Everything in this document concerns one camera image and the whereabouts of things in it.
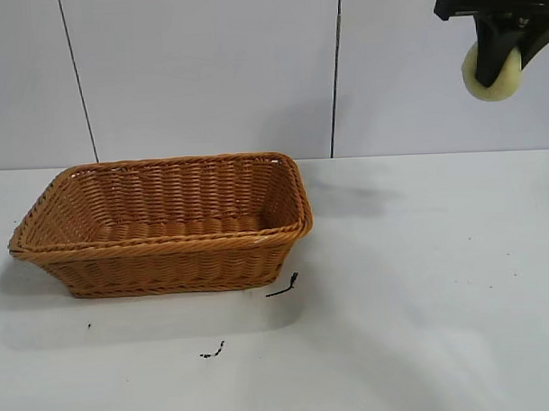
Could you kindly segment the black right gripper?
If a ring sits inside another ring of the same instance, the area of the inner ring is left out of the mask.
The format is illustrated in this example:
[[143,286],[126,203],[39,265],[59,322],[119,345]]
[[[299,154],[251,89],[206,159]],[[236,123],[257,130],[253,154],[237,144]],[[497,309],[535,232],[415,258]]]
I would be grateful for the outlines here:
[[434,14],[443,21],[474,17],[475,73],[484,87],[492,87],[517,45],[526,67],[549,44],[549,0],[435,0]]

